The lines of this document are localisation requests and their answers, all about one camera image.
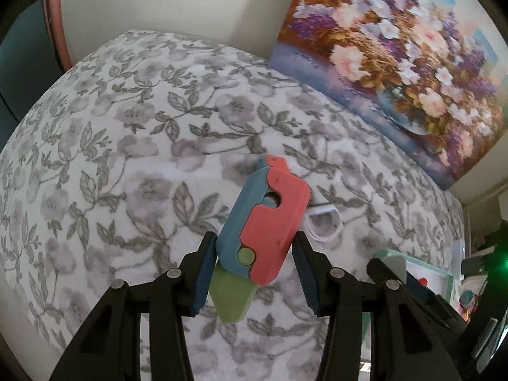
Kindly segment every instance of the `bed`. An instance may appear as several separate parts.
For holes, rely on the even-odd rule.
[[[311,242],[333,265],[363,278],[388,248],[450,270],[461,206],[390,140],[261,58],[133,30],[62,76],[0,155],[0,268],[19,310],[63,351],[113,279],[153,280],[220,231],[265,154],[286,158],[311,204],[337,208],[338,224],[315,224],[337,238]],[[208,301],[184,325],[196,379],[311,380],[327,321],[307,308],[290,254],[245,320],[220,322]]]

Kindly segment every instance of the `canvas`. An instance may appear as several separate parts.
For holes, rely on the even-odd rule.
[[[477,0],[292,0],[269,65],[361,116],[448,189],[504,132],[507,53]]]

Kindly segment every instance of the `metal screw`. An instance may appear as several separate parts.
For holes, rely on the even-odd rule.
[[[168,278],[178,278],[182,274],[182,271],[180,271],[178,268],[172,268],[168,272],[166,272],[166,275]]]
[[[113,282],[111,282],[111,287],[114,290],[119,290],[124,284],[125,281],[123,279],[114,279]]]
[[[344,272],[344,269],[341,268],[332,268],[330,271],[330,275],[332,275],[334,278],[342,278],[345,274],[346,273]]]
[[[395,281],[394,279],[389,279],[386,281],[386,286],[388,289],[391,289],[393,291],[396,291],[400,288],[399,282]]]

